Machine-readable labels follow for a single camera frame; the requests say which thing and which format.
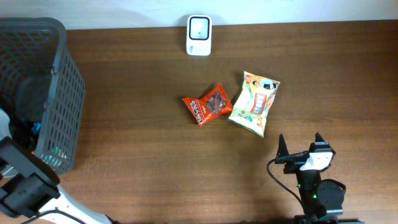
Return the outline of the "pale yellow snack bag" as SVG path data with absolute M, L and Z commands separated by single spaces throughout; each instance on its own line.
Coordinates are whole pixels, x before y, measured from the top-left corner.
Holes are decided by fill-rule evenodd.
M 228 119 L 263 138 L 279 85 L 279 81 L 245 71 L 242 90 Z

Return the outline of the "orange snack bag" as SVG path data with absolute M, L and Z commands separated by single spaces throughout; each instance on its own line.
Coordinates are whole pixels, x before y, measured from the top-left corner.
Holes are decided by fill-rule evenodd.
M 196 119 L 199 127 L 222 114 L 231 113 L 233 110 L 232 103 L 220 83 L 203 98 L 186 97 L 182 100 Z

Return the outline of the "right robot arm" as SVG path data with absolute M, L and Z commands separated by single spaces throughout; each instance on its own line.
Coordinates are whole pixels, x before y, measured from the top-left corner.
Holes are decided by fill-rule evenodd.
M 294 174 L 297 178 L 299 194 L 295 194 L 274 176 L 271 178 L 292 194 L 303 209 L 303 215 L 294 216 L 294 223 L 360 223 L 356 219 L 340 220 L 346 186 L 333 179 L 322 179 L 321 173 L 330 166 L 336 152 L 319 133 L 307 151 L 291 154 L 284 136 L 279 135 L 276 157 L 269 163 L 283 164 L 284 174 Z

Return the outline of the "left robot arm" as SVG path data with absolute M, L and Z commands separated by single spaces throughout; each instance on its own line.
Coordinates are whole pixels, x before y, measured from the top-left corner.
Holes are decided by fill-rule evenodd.
M 58 175 L 42 160 L 27 152 L 11 138 L 10 118 L 1 110 L 1 160 L 18 170 L 18 174 L 1 186 L 1 212 L 26 223 L 38 219 L 52 223 L 117 223 L 69 196 L 60 185 Z

